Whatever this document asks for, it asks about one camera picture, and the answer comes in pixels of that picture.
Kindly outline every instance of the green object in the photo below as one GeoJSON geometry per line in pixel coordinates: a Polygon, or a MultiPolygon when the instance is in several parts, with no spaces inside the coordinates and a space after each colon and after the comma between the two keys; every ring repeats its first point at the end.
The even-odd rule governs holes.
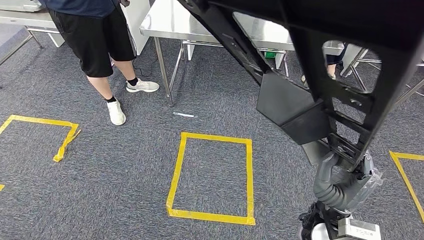
{"type": "Polygon", "coordinates": [[[275,59],[276,58],[276,53],[275,52],[269,52],[269,51],[266,51],[265,52],[265,58],[266,59],[275,59]]]}

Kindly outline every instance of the foot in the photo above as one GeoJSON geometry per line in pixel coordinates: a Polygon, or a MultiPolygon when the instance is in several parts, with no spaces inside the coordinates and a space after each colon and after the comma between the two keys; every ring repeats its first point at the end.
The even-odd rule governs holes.
{"type": "Polygon", "coordinates": [[[159,84],[153,81],[142,81],[140,78],[137,78],[138,82],[135,86],[131,85],[129,82],[126,83],[126,90],[130,93],[135,93],[138,91],[145,91],[147,93],[154,92],[159,89],[159,84]]]}
{"type": "MultiPolygon", "coordinates": [[[[336,75],[329,75],[329,77],[332,79],[332,80],[336,80],[336,75]]],[[[307,83],[306,83],[306,77],[305,77],[305,75],[302,75],[302,77],[300,78],[300,80],[302,81],[302,83],[304,84],[304,85],[306,85],[307,83]]]]}
{"type": "Polygon", "coordinates": [[[109,109],[110,121],[119,126],[125,123],[127,117],[122,112],[121,104],[118,100],[107,103],[107,108],[109,109]]]}

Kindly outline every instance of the person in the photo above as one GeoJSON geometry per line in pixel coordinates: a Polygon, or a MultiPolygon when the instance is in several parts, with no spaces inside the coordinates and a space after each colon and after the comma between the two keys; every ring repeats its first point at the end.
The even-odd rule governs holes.
{"type": "Polygon", "coordinates": [[[88,81],[106,100],[110,121],[114,125],[124,124],[127,118],[108,82],[113,73],[111,59],[126,78],[128,92],[155,92],[159,84],[136,77],[132,64],[135,56],[119,0],[39,1],[79,58],[88,81]]]}
{"type": "MultiPolygon", "coordinates": [[[[339,55],[330,55],[330,54],[325,55],[326,64],[327,64],[327,73],[330,76],[330,78],[333,80],[336,80],[336,66],[337,64],[343,63],[343,57],[345,56],[346,49],[348,48],[347,44],[344,43],[343,45],[344,45],[344,48],[339,55]]],[[[305,75],[302,75],[300,80],[302,81],[304,85],[307,84],[305,75]]]]}

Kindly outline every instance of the yellow tape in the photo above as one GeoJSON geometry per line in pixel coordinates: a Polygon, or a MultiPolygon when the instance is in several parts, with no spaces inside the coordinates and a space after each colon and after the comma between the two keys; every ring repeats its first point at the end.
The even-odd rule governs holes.
{"type": "Polygon", "coordinates": [[[199,133],[184,132],[187,138],[192,139],[203,139],[203,140],[212,140],[212,141],[221,141],[221,142],[230,142],[236,144],[247,144],[250,139],[247,138],[237,138],[230,136],[218,136],[218,135],[207,135],[199,133]]]}
{"type": "Polygon", "coordinates": [[[168,198],[166,199],[166,210],[168,211],[170,217],[197,219],[231,224],[255,225],[256,222],[254,218],[252,140],[247,138],[182,132],[181,142],[179,143],[178,156],[176,158],[175,163],[175,170],[172,176],[171,187],[169,189],[168,198]],[[186,149],[187,138],[246,144],[247,216],[233,216],[208,212],[179,210],[172,208],[175,194],[177,192],[178,181],[180,179],[181,168],[183,166],[183,158],[184,151],[186,149]]]}
{"type": "Polygon", "coordinates": [[[405,159],[405,158],[410,158],[413,160],[424,160],[424,156],[422,155],[416,155],[416,154],[407,154],[407,153],[398,153],[398,152],[392,152],[389,151],[391,158],[394,161],[394,164],[396,165],[397,169],[399,170],[400,175],[403,178],[403,181],[406,184],[406,187],[409,190],[409,193],[411,194],[411,197],[416,205],[416,208],[418,209],[419,215],[421,216],[421,220],[424,223],[424,210],[423,207],[420,204],[420,201],[417,198],[417,195],[415,194],[414,189],[412,188],[412,185],[407,177],[407,175],[405,174],[404,168],[401,165],[401,162],[399,161],[399,158],[405,159]]]}
{"type": "Polygon", "coordinates": [[[252,163],[252,140],[246,144],[246,173],[247,173],[247,217],[253,219],[254,215],[254,196],[253,196],[253,163],[252,163]]]}
{"type": "Polygon", "coordinates": [[[394,152],[396,157],[400,159],[413,159],[413,160],[422,160],[424,161],[424,155],[417,155],[417,154],[409,154],[409,153],[400,153],[400,152],[394,152]]]}
{"type": "Polygon", "coordinates": [[[187,211],[171,209],[171,217],[185,218],[185,219],[197,219],[204,221],[214,221],[229,224],[244,224],[244,225],[255,225],[255,219],[253,217],[246,216],[232,216],[224,214],[215,214],[198,211],[187,211]]]}
{"type": "Polygon", "coordinates": [[[61,121],[61,120],[54,120],[54,119],[45,119],[45,118],[36,118],[36,117],[28,117],[28,116],[11,115],[3,123],[3,125],[0,126],[0,134],[2,134],[2,132],[12,122],[12,120],[22,121],[22,122],[29,122],[29,123],[37,123],[37,124],[49,124],[49,125],[70,127],[70,130],[69,130],[68,134],[66,135],[66,138],[63,141],[62,145],[60,146],[59,151],[53,157],[53,161],[55,161],[55,162],[60,162],[64,158],[66,146],[72,140],[74,140],[74,138],[81,132],[81,130],[79,130],[75,134],[75,132],[77,131],[77,128],[78,128],[78,124],[72,123],[72,122],[69,122],[69,121],[61,121]]]}
{"type": "Polygon", "coordinates": [[[178,180],[180,179],[181,167],[183,166],[184,150],[186,149],[187,134],[181,133],[181,142],[179,143],[178,157],[176,158],[175,170],[173,171],[173,177],[171,182],[171,188],[169,189],[168,198],[166,200],[166,207],[169,210],[172,209],[174,203],[175,193],[177,192],[178,180]]]}

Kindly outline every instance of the white marker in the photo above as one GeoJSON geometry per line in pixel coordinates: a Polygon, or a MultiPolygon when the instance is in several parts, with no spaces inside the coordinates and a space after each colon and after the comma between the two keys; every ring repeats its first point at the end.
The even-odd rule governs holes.
{"type": "Polygon", "coordinates": [[[183,117],[188,117],[188,118],[198,118],[198,116],[195,115],[190,115],[190,114],[184,114],[184,113],[179,113],[179,112],[173,112],[174,115],[178,115],[178,116],[183,116],[183,117]]]}

